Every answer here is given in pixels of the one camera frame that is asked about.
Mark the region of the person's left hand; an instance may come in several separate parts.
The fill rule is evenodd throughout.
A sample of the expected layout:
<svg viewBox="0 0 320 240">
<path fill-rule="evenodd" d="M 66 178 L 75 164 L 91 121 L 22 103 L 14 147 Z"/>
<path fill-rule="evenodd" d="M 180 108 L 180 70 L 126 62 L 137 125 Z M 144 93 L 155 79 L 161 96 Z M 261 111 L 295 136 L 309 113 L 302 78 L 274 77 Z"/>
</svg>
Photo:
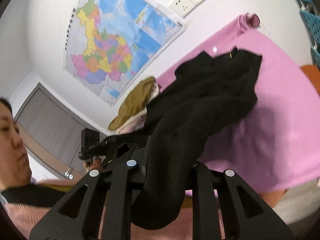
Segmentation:
<svg viewBox="0 0 320 240">
<path fill-rule="evenodd" d="M 93 163 L 88 163 L 87 161 L 83 163 L 83 166 L 87 173 L 89 173 L 91 170 L 98 170 L 101 171 L 101 165 L 103 160 L 100 157 L 96 157 L 93 160 Z"/>
</svg>

